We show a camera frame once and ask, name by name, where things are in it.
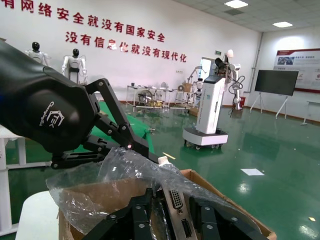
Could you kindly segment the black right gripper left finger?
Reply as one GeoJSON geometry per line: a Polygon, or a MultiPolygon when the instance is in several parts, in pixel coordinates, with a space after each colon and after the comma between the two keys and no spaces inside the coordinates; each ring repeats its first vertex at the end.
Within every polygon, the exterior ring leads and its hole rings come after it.
{"type": "Polygon", "coordinates": [[[147,188],[143,195],[132,197],[126,207],[101,220],[84,239],[151,240],[152,198],[151,188],[147,188]]]}

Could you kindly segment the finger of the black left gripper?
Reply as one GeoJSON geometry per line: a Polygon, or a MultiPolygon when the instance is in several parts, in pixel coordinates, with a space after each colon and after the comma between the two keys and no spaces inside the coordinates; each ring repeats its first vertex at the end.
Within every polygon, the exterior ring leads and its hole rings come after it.
{"type": "Polygon", "coordinates": [[[98,129],[110,136],[120,147],[127,150],[133,150],[158,165],[168,163],[168,158],[166,156],[159,157],[150,152],[148,142],[134,133],[129,120],[107,79],[101,78],[96,80],[93,83],[88,84],[85,88],[90,95],[93,95],[95,92],[101,93],[104,102],[114,118],[114,121],[111,121],[107,116],[98,113],[97,121],[94,124],[98,129]]]}

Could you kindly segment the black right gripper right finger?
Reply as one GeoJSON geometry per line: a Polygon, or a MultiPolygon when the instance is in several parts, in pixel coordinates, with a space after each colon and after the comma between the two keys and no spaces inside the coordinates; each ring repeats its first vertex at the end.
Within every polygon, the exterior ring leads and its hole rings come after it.
{"type": "Polygon", "coordinates": [[[192,223],[202,240],[266,240],[257,224],[244,213],[220,204],[191,196],[192,223]]]}

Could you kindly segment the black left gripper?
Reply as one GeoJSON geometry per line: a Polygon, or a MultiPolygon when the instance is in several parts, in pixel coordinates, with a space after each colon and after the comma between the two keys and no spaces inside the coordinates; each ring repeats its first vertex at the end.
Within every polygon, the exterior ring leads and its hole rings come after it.
{"type": "Polygon", "coordinates": [[[0,124],[53,153],[52,169],[105,159],[118,144],[90,135],[99,107],[83,85],[42,65],[8,43],[0,43],[0,124]]]}

